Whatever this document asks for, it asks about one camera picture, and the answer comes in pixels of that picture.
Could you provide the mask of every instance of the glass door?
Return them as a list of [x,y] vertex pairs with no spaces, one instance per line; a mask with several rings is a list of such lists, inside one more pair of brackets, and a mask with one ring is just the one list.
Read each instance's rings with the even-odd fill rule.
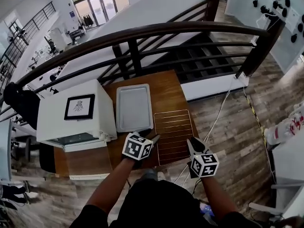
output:
[[106,22],[106,17],[104,14],[104,10],[102,9],[100,0],[90,0],[92,9],[96,16],[97,22],[99,25],[102,25]]
[[114,6],[113,0],[101,0],[102,3],[104,4],[104,9],[106,12],[106,15],[108,17],[108,20],[113,18],[116,15],[116,10]]

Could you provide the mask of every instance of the black shirt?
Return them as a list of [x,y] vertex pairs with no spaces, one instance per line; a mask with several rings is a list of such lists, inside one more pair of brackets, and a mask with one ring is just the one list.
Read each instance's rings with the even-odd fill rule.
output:
[[[164,226],[212,227],[200,214],[199,200],[187,190],[171,182],[149,179],[133,185],[110,228]],[[108,227],[107,214],[94,205],[86,205],[71,227]],[[234,212],[226,215],[219,227],[260,226]]]

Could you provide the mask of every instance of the wooden handrail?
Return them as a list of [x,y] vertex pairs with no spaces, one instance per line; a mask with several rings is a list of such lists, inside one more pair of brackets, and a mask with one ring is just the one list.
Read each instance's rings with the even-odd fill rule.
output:
[[175,34],[175,33],[187,33],[187,32],[229,32],[238,34],[250,34],[255,36],[268,37],[270,34],[262,29],[257,29],[248,26],[235,26],[222,22],[208,22],[208,21],[188,21],[188,22],[171,22],[147,25],[137,28],[125,29],[115,33],[111,33],[99,38],[95,38],[76,47],[73,47],[56,57],[51,58],[34,70],[23,76],[16,82],[20,87],[25,86],[32,80],[43,75],[49,70],[63,65],[68,61],[81,57],[88,53],[110,47],[130,39],[140,39],[144,37],[153,37],[157,35]]
[[[168,20],[168,22],[175,22],[176,20],[180,19],[181,17],[185,16],[186,14],[192,12],[193,10],[208,4],[209,2],[211,2],[212,0],[204,0],[202,2],[199,2],[198,4],[195,4],[194,6],[192,6],[191,8],[188,8],[187,10],[183,11],[182,13],[178,14],[177,16],[173,17],[172,19]],[[144,47],[142,47],[141,49],[139,49],[139,51],[144,51],[146,48],[148,48],[150,45],[152,45],[153,43],[155,43],[157,40],[161,39],[163,36],[158,36],[157,38],[153,39],[152,41],[148,42]],[[143,38],[141,39],[139,42],[137,42],[137,46],[141,45],[143,42],[145,42],[146,40],[148,40],[149,38]],[[130,53],[130,50],[127,49],[124,53],[123,56],[128,55]],[[113,67],[116,64],[110,65],[99,77],[98,80],[103,78],[110,70],[113,69]],[[119,70],[119,68],[115,69],[112,74],[116,73]]]

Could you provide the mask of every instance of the white bottle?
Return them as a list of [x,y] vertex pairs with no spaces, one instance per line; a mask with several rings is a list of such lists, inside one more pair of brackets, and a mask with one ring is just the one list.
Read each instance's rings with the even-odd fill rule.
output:
[[298,128],[296,127],[294,119],[285,119],[278,125],[265,129],[264,135],[270,145],[286,142],[296,134]]

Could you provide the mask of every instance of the yellow black warning tape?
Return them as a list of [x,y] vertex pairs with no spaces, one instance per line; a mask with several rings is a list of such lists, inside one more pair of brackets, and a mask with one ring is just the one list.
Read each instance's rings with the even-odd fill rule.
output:
[[248,97],[247,97],[247,95],[246,95],[245,92],[244,92],[244,94],[245,94],[245,98],[247,99],[247,102],[248,102],[248,104],[249,104],[249,106],[250,106],[250,108],[251,108],[251,110],[252,110],[252,113],[253,113],[253,115],[254,115],[255,118],[256,118],[257,125],[258,125],[258,127],[259,127],[259,129],[260,129],[260,132],[261,132],[261,134],[262,134],[262,138],[263,138],[264,145],[265,145],[265,147],[267,148],[267,142],[266,142],[266,138],[265,138],[265,135],[264,135],[264,129],[263,129],[261,123],[260,123],[260,120],[259,120],[258,117],[257,117],[256,111],[254,110],[254,108],[253,108],[251,102],[249,101],[249,99],[248,99]]

